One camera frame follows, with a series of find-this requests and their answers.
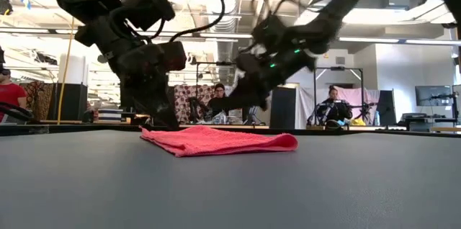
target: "monitor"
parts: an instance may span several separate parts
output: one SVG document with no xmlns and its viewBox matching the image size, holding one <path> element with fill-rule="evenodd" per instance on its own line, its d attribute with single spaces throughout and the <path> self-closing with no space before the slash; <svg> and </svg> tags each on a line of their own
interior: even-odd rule
<svg viewBox="0 0 461 229">
<path fill-rule="evenodd" d="M 416 105 L 418 107 L 446 107 L 452 105 L 452 100 L 448 97 L 440 96 L 450 95 L 451 86 L 416 86 Z"/>
</svg>

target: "gray table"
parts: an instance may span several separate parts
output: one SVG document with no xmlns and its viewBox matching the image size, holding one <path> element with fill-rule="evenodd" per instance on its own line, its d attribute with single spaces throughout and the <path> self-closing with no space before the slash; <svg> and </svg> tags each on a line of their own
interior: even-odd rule
<svg viewBox="0 0 461 229">
<path fill-rule="evenodd" d="M 1 229 L 461 228 L 461 141 L 298 137 L 175 158 L 140 133 L 0 138 Z"/>
</svg>

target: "pink towel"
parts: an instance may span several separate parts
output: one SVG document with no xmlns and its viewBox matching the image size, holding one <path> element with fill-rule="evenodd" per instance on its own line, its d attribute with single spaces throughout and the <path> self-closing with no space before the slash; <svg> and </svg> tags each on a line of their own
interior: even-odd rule
<svg viewBox="0 0 461 229">
<path fill-rule="evenodd" d="M 227 132 L 201 125 L 179 132 L 149 132 L 143 128 L 141 138 L 174 153 L 176 157 L 294 151 L 297 148 L 296 138 L 289 134 L 267 137 L 251 133 Z"/>
</svg>

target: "pillar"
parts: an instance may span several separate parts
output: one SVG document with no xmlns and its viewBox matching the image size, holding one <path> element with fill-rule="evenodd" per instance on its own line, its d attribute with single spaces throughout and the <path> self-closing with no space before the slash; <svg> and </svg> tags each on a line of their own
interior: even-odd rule
<svg viewBox="0 0 461 229">
<path fill-rule="evenodd" d="M 83 55 L 70 55 L 64 80 L 67 54 L 63 53 L 59 61 L 58 83 L 55 85 L 48 119 L 58 119 L 59 97 L 64 85 L 61 107 L 61 120 L 81 120 L 86 111 L 88 100 L 89 61 Z"/>
</svg>

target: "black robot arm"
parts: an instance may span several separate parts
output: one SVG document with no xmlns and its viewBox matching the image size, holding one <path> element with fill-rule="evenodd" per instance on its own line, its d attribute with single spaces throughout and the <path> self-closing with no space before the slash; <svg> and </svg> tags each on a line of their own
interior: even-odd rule
<svg viewBox="0 0 461 229">
<path fill-rule="evenodd" d="M 207 26 L 180 32 L 169 42 L 153 44 L 165 21 L 175 17 L 168 0 L 56 0 L 70 15 L 84 23 L 75 39 L 85 46 L 95 44 L 120 78 L 120 87 L 133 99 L 138 110 L 154 116 L 167 126 L 178 127 L 174 109 L 166 96 L 169 71 L 185 67 L 181 42 L 174 41 L 188 32 L 198 32 L 217 24 L 224 15 Z M 127 22 L 146 31 L 161 21 L 154 36 L 139 35 Z"/>
<path fill-rule="evenodd" d="M 254 44 L 265 47 L 261 55 L 241 53 L 237 66 L 246 72 L 236 89 L 228 97 L 240 107 L 259 105 L 265 108 L 265 99 L 276 86 L 308 67 L 315 68 L 315 55 L 328 51 L 329 44 L 341 29 L 342 19 L 359 0 L 331 0 L 319 10 L 308 24 L 286 27 L 275 14 L 259 23 L 253 30 Z M 461 0 L 445 0 L 457 23 L 461 23 Z"/>
</svg>

